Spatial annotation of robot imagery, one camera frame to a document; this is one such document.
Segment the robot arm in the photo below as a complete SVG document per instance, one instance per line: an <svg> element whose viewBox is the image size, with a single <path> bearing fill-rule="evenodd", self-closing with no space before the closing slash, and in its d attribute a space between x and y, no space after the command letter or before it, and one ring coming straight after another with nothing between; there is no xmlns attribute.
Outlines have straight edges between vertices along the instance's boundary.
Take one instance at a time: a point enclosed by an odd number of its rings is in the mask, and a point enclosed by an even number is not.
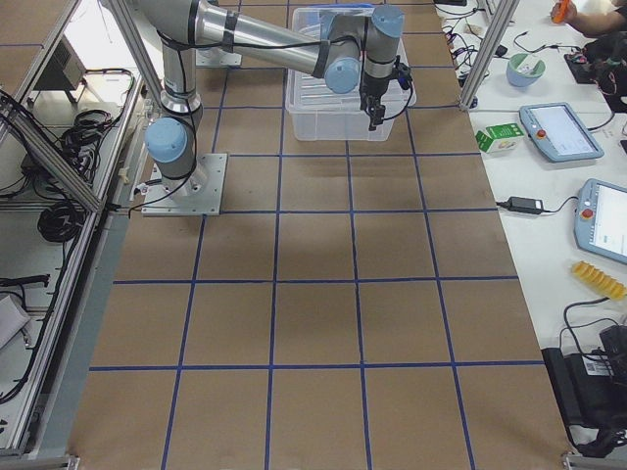
<svg viewBox="0 0 627 470"><path fill-rule="evenodd" d="M391 81L411 90L409 67L398 48L405 15L394 5L378 5L367 14L324 8L319 36L312 37L208 1L141 1L139 10L159 34L164 59L161 103L174 118L187 118L188 156L202 118L196 86L198 50L219 49L299 71L325 82L335 94L357 90L369 130L388 120L382 102Z"/></svg>

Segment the person forearm at desk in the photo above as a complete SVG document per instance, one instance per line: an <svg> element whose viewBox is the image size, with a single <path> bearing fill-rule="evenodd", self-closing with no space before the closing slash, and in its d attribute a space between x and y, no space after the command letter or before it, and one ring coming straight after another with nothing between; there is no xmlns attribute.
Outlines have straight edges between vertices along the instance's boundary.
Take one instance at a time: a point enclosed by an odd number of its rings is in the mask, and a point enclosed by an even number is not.
<svg viewBox="0 0 627 470"><path fill-rule="evenodd" d="M618 10L607 13L580 13L572 8L564 22L586 37L600 37L626 29L626 16Z"/></svg>

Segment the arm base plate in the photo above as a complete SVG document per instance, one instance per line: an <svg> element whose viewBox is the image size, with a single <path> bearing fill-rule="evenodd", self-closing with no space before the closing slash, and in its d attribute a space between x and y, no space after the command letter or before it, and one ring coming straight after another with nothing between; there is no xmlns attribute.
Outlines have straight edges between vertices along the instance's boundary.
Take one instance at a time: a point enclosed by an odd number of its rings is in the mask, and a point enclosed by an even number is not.
<svg viewBox="0 0 627 470"><path fill-rule="evenodd" d="M239 68L242 56L219 48L197 49L196 66L203 69Z"/></svg>
<svg viewBox="0 0 627 470"><path fill-rule="evenodd" d="M142 194L145 216L219 215L222 201L227 154L203 154L197 159L195 172L187 182L163 179L160 169L153 164L152 178L160 182L149 185Z"/></svg>

